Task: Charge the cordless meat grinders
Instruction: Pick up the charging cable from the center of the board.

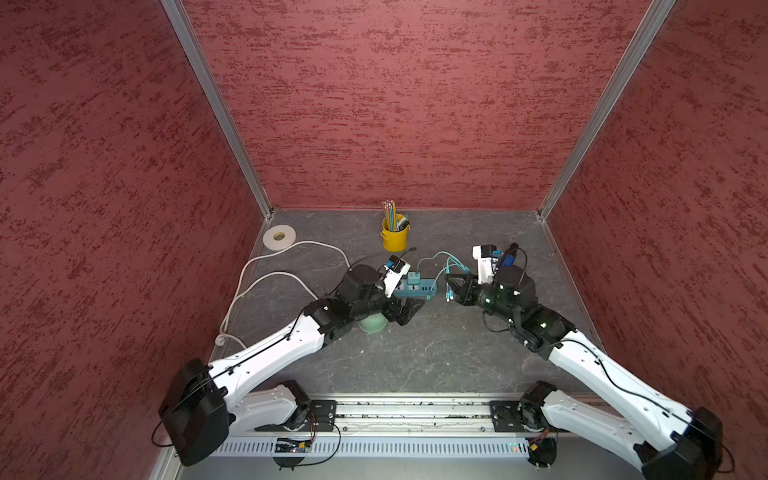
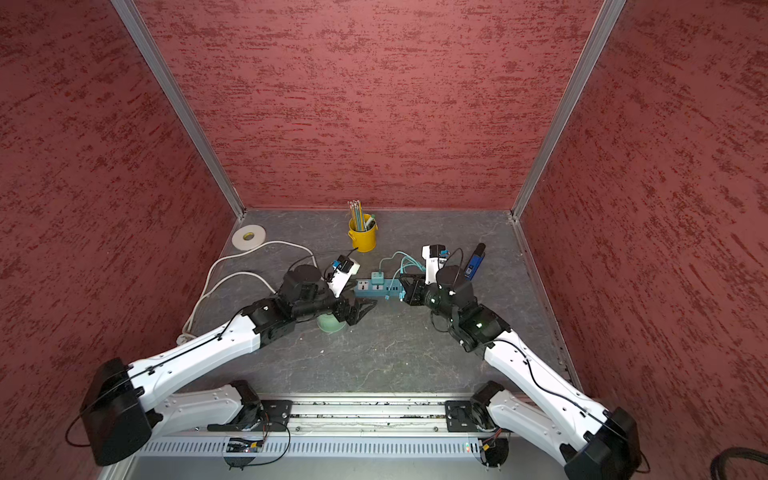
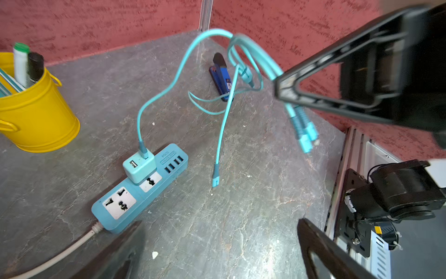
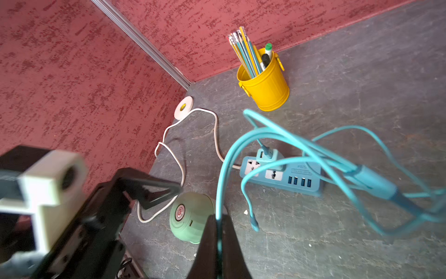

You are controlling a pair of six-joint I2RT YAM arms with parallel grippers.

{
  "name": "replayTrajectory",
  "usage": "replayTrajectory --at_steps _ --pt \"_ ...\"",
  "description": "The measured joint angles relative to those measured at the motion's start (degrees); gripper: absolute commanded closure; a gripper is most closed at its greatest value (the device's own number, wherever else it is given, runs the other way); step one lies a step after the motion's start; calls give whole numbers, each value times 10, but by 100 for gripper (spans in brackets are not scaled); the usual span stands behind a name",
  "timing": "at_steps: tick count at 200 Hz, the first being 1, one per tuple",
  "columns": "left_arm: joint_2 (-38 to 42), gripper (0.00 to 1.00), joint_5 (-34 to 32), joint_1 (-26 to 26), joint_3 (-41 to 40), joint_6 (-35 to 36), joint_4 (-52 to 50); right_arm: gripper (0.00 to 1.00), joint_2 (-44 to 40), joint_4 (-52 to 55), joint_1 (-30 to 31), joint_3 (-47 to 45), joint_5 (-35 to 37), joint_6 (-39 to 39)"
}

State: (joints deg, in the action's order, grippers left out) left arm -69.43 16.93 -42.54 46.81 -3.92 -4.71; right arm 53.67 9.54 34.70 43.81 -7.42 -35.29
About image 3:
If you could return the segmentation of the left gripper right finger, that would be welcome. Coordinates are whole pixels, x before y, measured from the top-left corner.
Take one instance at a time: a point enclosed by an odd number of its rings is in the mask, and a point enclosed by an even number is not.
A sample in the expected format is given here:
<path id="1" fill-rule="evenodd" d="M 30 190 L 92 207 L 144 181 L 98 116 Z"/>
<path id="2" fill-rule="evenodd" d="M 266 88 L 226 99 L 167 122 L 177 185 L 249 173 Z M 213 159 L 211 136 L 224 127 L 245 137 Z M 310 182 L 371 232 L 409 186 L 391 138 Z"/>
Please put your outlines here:
<path id="1" fill-rule="evenodd" d="M 298 221 L 297 235 L 309 279 L 322 279 L 324 270 L 336 279 L 374 278 L 310 220 Z"/>

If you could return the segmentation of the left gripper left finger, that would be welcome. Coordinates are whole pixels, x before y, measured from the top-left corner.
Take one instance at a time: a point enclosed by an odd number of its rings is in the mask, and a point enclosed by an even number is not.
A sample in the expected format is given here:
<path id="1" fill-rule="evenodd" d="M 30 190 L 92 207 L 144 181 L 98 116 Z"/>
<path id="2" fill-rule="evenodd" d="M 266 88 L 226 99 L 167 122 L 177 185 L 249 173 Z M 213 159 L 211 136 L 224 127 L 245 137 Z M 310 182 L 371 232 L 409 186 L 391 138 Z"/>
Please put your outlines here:
<path id="1" fill-rule="evenodd" d="M 74 279 L 135 279 L 144 251 L 145 231 L 141 221 L 133 222 Z"/>

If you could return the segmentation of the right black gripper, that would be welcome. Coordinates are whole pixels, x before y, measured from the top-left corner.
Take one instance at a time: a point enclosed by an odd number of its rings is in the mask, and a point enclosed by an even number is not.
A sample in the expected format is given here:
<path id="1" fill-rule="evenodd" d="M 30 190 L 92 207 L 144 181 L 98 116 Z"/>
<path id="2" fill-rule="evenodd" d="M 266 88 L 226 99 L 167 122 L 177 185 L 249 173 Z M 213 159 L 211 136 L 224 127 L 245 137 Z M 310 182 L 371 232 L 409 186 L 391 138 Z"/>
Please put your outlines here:
<path id="1" fill-rule="evenodd" d="M 339 64 L 341 98 L 301 83 Z M 446 146 L 446 6 L 416 5 L 376 18 L 275 80 L 283 101 L 431 132 Z"/>

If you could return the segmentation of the teal usb charger cube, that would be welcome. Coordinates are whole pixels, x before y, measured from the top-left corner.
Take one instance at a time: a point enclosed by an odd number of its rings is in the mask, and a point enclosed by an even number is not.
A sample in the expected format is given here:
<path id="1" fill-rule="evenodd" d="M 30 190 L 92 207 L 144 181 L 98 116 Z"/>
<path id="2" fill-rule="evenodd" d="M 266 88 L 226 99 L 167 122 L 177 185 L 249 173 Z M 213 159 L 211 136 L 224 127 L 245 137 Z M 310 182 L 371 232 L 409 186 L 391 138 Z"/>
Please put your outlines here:
<path id="1" fill-rule="evenodd" d="M 131 182 L 140 184 L 157 170 L 155 156 L 138 151 L 123 162 L 123 168 Z"/>

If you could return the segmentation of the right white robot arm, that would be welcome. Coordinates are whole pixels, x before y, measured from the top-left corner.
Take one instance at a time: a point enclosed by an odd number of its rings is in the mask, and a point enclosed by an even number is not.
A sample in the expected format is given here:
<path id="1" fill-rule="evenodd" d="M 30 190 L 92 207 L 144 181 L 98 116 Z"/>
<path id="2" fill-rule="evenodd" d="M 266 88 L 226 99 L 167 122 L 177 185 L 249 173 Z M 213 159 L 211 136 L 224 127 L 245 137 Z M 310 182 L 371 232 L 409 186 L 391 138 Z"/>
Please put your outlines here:
<path id="1" fill-rule="evenodd" d="M 334 63 L 341 66 L 339 99 L 301 89 L 303 80 Z M 428 131 L 445 148 L 445 5 L 414 5 L 367 23 L 280 74 L 275 96 L 365 122 Z M 345 205 L 362 221 L 431 219 L 446 192 L 427 167 L 420 160 L 381 166 L 371 183 L 345 193 Z"/>

